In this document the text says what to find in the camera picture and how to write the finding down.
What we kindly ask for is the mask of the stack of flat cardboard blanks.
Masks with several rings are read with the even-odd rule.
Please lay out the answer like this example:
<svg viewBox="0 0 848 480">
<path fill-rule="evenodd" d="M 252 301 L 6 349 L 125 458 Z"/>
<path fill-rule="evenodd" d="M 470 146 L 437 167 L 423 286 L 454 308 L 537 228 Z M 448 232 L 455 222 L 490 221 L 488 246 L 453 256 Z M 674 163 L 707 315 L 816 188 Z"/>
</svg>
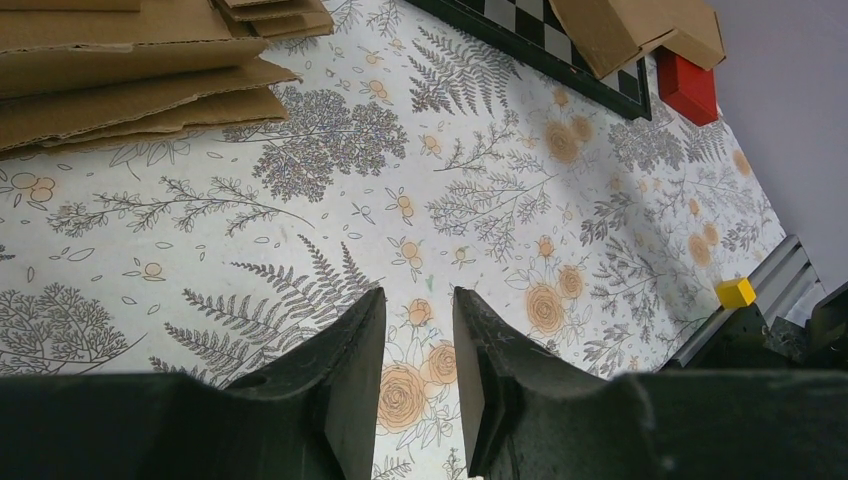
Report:
<svg viewBox="0 0 848 480">
<path fill-rule="evenodd" d="M 1 155 L 284 121 L 262 53 L 333 29 L 320 1 L 5 1 Z"/>
</svg>

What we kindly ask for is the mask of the folded cardboard box near red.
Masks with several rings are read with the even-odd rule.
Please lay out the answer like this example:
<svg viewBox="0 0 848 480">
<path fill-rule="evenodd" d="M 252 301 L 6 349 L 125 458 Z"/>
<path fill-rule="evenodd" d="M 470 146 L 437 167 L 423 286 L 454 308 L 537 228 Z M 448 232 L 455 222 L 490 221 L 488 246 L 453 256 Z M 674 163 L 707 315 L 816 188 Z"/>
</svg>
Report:
<svg viewBox="0 0 848 480">
<path fill-rule="evenodd" d="M 675 33 L 663 46 L 703 70 L 726 58 L 716 11 L 703 0 L 660 1 Z"/>
</svg>

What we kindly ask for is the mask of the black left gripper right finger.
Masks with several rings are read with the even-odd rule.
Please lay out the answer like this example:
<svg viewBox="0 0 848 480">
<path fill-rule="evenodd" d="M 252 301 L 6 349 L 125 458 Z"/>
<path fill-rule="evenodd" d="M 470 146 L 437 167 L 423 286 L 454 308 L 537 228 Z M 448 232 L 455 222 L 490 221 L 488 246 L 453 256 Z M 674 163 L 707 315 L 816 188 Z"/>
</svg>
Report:
<svg viewBox="0 0 848 480">
<path fill-rule="evenodd" d="M 847 370 L 704 369 L 605 380 L 457 288 L 467 472 L 484 479 L 843 479 Z"/>
</svg>

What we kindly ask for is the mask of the floral patterned table mat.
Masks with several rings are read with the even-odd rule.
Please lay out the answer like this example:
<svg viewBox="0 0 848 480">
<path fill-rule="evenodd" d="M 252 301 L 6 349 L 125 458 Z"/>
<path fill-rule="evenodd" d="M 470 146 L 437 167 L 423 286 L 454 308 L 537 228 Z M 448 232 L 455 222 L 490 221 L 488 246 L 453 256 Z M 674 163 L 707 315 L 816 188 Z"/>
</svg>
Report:
<svg viewBox="0 0 848 480">
<path fill-rule="evenodd" d="M 216 386 L 387 295 L 375 479 L 462 479 L 456 287 L 552 354 L 652 370 L 785 237 L 732 130 L 626 121 L 399 1 L 271 47 L 282 124 L 1 166 L 1 371 Z"/>
</svg>

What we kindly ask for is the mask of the small yellow block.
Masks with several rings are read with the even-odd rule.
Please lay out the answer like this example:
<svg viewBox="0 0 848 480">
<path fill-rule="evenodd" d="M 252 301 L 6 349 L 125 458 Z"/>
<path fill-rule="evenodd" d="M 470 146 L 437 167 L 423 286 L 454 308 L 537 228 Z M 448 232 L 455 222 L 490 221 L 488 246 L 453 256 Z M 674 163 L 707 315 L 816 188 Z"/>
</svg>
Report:
<svg viewBox="0 0 848 480">
<path fill-rule="evenodd" d="M 721 281 L 715 285 L 716 297 L 724 309 L 745 308 L 755 303 L 757 293 L 747 277 Z"/>
</svg>

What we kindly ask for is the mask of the black and white chessboard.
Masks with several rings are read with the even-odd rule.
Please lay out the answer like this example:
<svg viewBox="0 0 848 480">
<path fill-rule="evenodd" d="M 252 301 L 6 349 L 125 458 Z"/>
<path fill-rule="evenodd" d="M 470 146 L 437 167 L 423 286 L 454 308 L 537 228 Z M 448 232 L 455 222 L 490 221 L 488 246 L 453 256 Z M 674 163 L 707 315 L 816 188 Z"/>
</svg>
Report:
<svg viewBox="0 0 848 480">
<path fill-rule="evenodd" d="M 549 1 L 413 1 L 413 6 L 510 55 L 626 120 L 652 118 L 646 62 L 593 76 Z"/>
</svg>

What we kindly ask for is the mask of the folded cardboard box on chessboard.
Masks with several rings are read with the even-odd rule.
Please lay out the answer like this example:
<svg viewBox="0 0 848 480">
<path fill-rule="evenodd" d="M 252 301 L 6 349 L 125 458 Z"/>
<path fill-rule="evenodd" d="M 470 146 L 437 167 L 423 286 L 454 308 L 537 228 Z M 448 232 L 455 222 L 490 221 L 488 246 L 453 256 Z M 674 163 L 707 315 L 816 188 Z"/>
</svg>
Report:
<svg viewBox="0 0 848 480">
<path fill-rule="evenodd" d="M 677 33 L 657 1 L 552 0 L 550 5 L 597 79 L 643 58 Z"/>
</svg>

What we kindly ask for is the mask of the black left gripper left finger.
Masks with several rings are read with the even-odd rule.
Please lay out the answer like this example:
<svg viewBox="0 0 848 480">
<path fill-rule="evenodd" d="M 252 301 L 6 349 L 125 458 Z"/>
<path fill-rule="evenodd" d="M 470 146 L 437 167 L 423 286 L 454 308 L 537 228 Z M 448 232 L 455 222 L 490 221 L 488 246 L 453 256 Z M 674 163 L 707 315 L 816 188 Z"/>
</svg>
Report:
<svg viewBox="0 0 848 480">
<path fill-rule="evenodd" d="M 366 479 L 386 298 L 225 388 L 184 373 L 1 381 L 5 479 Z"/>
</svg>

